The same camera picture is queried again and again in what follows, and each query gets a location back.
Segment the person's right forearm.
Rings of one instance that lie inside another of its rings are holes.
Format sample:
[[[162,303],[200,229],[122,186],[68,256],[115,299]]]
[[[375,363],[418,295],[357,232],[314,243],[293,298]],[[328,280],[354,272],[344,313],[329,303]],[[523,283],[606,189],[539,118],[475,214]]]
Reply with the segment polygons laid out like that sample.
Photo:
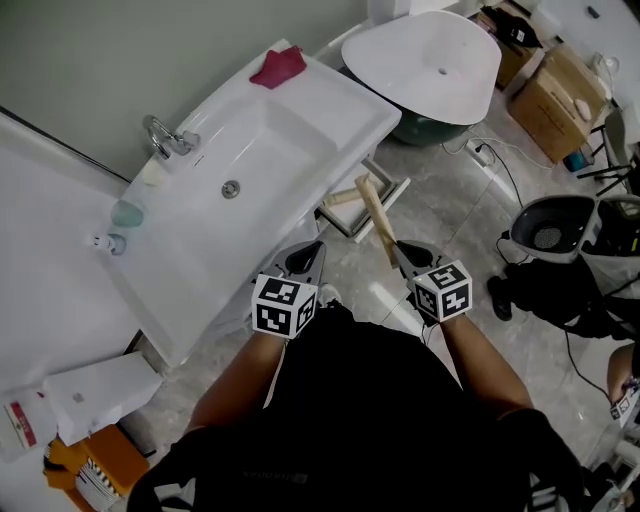
[[[485,334],[461,314],[440,324],[465,392],[493,417],[533,409],[523,381]]]

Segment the teal blue container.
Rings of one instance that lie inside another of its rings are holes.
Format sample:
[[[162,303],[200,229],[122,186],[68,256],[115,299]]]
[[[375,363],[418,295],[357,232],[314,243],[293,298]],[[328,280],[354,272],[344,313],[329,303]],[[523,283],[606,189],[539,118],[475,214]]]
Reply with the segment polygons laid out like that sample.
[[[595,159],[590,150],[577,150],[563,159],[563,164],[571,173],[581,171],[594,164]]]

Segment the white power strip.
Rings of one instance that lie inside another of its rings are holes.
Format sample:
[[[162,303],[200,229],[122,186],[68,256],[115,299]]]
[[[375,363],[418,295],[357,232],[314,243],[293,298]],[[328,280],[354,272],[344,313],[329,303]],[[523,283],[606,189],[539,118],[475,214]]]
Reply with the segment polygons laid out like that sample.
[[[481,167],[491,167],[497,161],[492,150],[479,138],[468,139],[464,149]]]

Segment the small cardboard box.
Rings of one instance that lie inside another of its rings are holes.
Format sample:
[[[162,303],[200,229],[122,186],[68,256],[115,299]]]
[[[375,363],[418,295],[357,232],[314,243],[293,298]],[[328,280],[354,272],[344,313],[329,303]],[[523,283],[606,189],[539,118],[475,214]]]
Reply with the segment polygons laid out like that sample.
[[[496,78],[496,86],[500,89],[506,88],[532,57],[544,54],[535,29],[517,9],[503,4],[484,6],[476,23],[489,33],[501,51]]]

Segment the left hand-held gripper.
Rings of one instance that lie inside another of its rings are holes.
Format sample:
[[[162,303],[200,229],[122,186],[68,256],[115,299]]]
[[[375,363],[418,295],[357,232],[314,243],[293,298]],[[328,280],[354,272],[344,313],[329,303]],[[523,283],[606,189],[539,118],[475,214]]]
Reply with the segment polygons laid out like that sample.
[[[255,279],[251,297],[256,332],[291,340],[313,319],[326,258],[321,241],[294,244]]]

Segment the cream cup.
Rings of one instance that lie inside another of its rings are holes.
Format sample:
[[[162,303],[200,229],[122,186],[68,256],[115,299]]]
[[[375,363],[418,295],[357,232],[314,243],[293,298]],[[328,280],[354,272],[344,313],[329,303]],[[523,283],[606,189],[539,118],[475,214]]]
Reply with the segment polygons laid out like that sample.
[[[149,160],[140,172],[143,183],[151,187],[160,186],[163,182],[164,174],[163,166],[155,160]]]

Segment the orange sofa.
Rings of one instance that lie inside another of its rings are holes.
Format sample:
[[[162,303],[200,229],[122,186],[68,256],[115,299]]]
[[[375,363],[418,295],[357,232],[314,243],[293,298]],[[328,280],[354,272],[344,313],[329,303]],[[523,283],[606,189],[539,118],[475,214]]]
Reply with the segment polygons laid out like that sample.
[[[150,468],[147,459],[116,425],[69,446],[59,438],[54,439],[45,447],[43,474],[48,486],[62,491],[81,512],[97,512],[75,487],[76,476],[88,458],[102,469],[122,496],[114,505],[128,498],[135,483]]]

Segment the black metal frame chair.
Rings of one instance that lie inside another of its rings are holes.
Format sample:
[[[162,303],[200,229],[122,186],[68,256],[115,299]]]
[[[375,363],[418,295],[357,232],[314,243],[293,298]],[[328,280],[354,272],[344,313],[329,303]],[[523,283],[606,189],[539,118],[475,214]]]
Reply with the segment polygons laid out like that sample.
[[[610,193],[618,186],[623,186],[629,194],[640,195],[640,149],[637,149],[639,142],[627,141],[623,110],[615,106],[590,134],[601,136],[601,144],[592,149],[591,153],[595,156],[603,150],[607,166],[579,174],[578,178],[593,178],[595,181],[609,179],[610,183],[596,193],[597,197]]]

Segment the white ceramic sink top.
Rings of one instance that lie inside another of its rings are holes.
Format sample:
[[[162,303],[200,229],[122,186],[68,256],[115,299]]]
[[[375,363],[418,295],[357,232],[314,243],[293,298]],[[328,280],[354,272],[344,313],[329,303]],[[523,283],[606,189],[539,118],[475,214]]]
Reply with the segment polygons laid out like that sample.
[[[263,62],[250,61],[182,121],[181,131],[201,137],[195,150],[149,159],[163,166],[163,182],[134,178],[123,198],[144,220],[123,230],[122,255],[103,260],[171,366],[242,324],[251,279],[285,246],[316,236],[316,208],[400,119],[315,59],[274,90],[254,85]],[[221,194],[228,180],[241,187],[233,199]]]

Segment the dark green pedestal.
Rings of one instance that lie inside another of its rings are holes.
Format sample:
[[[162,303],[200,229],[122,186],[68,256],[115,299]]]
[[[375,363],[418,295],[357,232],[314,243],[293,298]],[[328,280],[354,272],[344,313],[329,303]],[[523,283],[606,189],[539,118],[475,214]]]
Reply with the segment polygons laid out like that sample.
[[[404,144],[427,147],[459,137],[468,128],[470,125],[442,122],[401,108],[400,121],[391,135]]]

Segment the person's left forearm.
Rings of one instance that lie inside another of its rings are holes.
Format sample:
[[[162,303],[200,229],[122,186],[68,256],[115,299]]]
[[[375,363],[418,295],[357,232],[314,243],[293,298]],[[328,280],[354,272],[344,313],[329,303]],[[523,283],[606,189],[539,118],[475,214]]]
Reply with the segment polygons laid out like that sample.
[[[284,348],[283,338],[254,333],[200,398],[187,432],[238,424],[261,410]]]

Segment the water bottle with red label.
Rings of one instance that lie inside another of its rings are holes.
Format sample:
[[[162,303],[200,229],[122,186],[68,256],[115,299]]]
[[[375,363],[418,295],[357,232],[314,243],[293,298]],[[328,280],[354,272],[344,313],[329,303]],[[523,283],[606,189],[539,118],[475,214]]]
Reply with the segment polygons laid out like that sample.
[[[4,462],[44,447],[56,434],[55,414],[41,390],[23,388],[0,394],[0,459]]]

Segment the large cardboard box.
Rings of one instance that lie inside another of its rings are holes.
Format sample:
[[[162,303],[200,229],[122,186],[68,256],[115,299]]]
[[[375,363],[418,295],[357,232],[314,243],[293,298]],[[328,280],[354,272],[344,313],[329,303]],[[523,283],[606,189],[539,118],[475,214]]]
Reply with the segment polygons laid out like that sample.
[[[586,142],[606,103],[599,78],[562,43],[509,100],[508,112],[557,164]]]

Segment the large white freestanding basin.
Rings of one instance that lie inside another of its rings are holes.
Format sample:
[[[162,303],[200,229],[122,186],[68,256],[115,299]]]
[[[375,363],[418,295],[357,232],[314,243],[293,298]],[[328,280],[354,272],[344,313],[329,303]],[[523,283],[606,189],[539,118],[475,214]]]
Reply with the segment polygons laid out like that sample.
[[[485,118],[501,63],[489,33],[440,10],[361,31],[344,42],[341,54],[361,82],[390,102],[460,126]]]

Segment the white water dispenser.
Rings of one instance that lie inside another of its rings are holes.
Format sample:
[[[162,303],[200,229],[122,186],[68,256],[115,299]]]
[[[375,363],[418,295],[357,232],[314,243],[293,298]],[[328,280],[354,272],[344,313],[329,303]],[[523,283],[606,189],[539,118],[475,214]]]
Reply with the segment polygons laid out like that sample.
[[[139,352],[47,377],[58,437],[73,445],[149,402],[162,377]]]

